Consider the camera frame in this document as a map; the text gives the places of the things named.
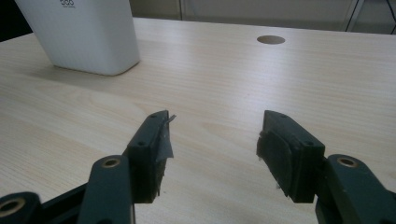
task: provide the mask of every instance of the light wood tabletop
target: light wood tabletop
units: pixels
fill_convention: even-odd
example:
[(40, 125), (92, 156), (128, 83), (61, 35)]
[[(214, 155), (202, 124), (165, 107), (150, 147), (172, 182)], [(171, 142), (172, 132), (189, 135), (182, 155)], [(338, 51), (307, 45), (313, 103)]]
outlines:
[[(0, 43), (0, 195), (41, 202), (121, 154), (168, 109), (175, 157), (137, 223), (317, 223), (256, 156), (264, 110), (364, 161), (396, 191), (396, 36), (134, 19), (141, 62), (104, 77), (53, 66), (35, 35)], [(286, 41), (268, 45), (262, 35)]]

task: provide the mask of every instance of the screw hole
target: screw hole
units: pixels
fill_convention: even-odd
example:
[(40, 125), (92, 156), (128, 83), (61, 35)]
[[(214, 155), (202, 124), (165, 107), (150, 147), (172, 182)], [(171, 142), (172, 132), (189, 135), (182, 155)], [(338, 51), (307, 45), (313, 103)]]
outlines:
[(119, 159), (111, 158), (111, 159), (108, 159), (105, 162), (103, 162), (102, 166), (105, 167), (105, 168), (111, 168), (111, 167), (115, 167), (115, 166), (117, 166), (119, 164), (120, 164), (120, 160)]
[(357, 162), (355, 162), (355, 161), (353, 161), (352, 159), (349, 159), (349, 158), (341, 157), (341, 158), (338, 158), (337, 161), (341, 165), (345, 165), (345, 166), (350, 167), (350, 168), (355, 168), (355, 167), (358, 166)]
[(8, 200), (0, 204), (0, 217), (6, 217), (18, 212), (25, 205), (26, 201), (23, 198), (16, 198)]

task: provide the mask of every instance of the wood grain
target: wood grain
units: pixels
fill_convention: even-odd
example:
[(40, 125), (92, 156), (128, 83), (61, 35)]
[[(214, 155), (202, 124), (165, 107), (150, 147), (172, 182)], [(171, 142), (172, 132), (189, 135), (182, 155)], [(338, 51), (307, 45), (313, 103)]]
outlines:
[[(51, 65), (34, 35), (0, 43), (0, 195), (43, 202), (121, 154), (168, 109), (175, 158), (138, 223), (317, 223), (255, 150), (266, 109), (356, 157), (396, 191), (396, 37), (134, 19), (141, 62), (116, 77)], [(261, 35), (286, 39), (264, 45)]]

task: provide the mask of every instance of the gray wall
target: gray wall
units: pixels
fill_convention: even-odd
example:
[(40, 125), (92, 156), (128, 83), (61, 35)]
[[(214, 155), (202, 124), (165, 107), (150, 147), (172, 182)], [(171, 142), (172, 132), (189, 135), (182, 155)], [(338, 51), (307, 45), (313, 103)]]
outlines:
[(134, 16), (158, 19), (374, 34), (390, 34), (395, 25), (386, 0), (130, 1)]

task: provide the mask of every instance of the white box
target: white box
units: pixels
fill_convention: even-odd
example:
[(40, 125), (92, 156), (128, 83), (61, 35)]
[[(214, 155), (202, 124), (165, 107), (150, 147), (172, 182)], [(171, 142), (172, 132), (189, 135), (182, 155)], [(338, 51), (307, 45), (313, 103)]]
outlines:
[(139, 62), (129, 0), (15, 0), (51, 62), (113, 76)]

